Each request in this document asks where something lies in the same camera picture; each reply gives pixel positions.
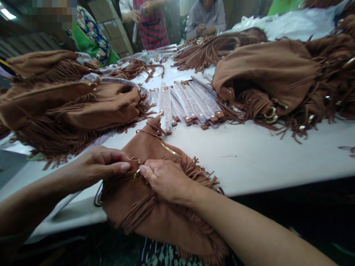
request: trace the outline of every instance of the fingernail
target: fingernail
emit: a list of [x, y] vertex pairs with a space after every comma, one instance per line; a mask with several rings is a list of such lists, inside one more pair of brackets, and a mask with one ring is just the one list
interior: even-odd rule
[[121, 171], [122, 172], [126, 172], [126, 171], [128, 171], [128, 169], [130, 169], [131, 168], [131, 165], [129, 164], [129, 163], [123, 163], [123, 164], [121, 164]]
[[141, 170], [141, 174], [144, 175], [145, 167], [144, 166], [140, 166], [139, 169]]

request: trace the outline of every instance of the floral shirt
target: floral shirt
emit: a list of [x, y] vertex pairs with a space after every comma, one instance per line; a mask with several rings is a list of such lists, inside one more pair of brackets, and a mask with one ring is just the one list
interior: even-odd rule
[[[77, 23], [78, 27], [85, 33], [85, 35], [94, 43], [100, 46], [95, 58], [99, 60], [102, 64], [105, 64], [108, 56], [110, 54], [110, 45], [106, 40], [105, 36], [99, 29], [96, 21], [90, 15], [90, 13], [83, 7], [78, 6], [77, 8]], [[73, 35], [70, 30], [66, 30], [68, 36], [74, 41]]]

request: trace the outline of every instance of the green cloth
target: green cloth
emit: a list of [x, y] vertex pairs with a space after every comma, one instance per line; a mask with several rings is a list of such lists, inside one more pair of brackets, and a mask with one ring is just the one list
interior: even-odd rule
[[273, 16], [290, 11], [294, 6], [298, 7], [298, 2], [299, 0], [274, 0], [267, 15]]
[[[79, 28], [76, 22], [73, 22], [73, 27], [71, 30], [73, 39], [81, 52], [88, 53], [91, 58], [95, 58], [97, 52], [100, 49], [100, 46], [93, 41], [91, 41], [85, 33]], [[112, 48], [110, 49], [110, 55], [106, 61], [106, 64], [100, 63], [100, 66], [116, 64], [119, 60], [118, 55]]]

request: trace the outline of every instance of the red plaid dress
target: red plaid dress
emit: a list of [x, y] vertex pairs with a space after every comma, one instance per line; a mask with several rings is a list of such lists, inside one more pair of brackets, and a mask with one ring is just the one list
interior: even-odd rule
[[[144, 2], [145, 0], [133, 0], [133, 6], [136, 10], [140, 10]], [[141, 14], [141, 18], [142, 23], [138, 25], [138, 29], [144, 49], [154, 50], [170, 45], [165, 20], [160, 9], [154, 10], [150, 16]]]

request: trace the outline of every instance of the woman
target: woman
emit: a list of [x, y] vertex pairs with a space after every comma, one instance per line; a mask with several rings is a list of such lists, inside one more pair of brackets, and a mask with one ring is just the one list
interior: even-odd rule
[[223, 0], [198, 0], [190, 9], [186, 39], [226, 30]]
[[[122, 151], [95, 147], [0, 202], [0, 265], [9, 263], [59, 201], [127, 172], [131, 166], [122, 161], [128, 159]], [[155, 192], [198, 213], [246, 265], [336, 265], [281, 225], [193, 181], [178, 164], [147, 160], [140, 169]]]
[[120, 0], [122, 20], [138, 24], [143, 48], [154, 50], [170, 45], [165, 20], [160, 10], [168, 0]]
[[91, 56], [92, 64], [105, 66], [116, 64], [119, 60], [95, 20], [82, 6], [77, 7], [77, 22], [72, 24], [72, 29], [67, 30], [67, 34], [81, 52]]

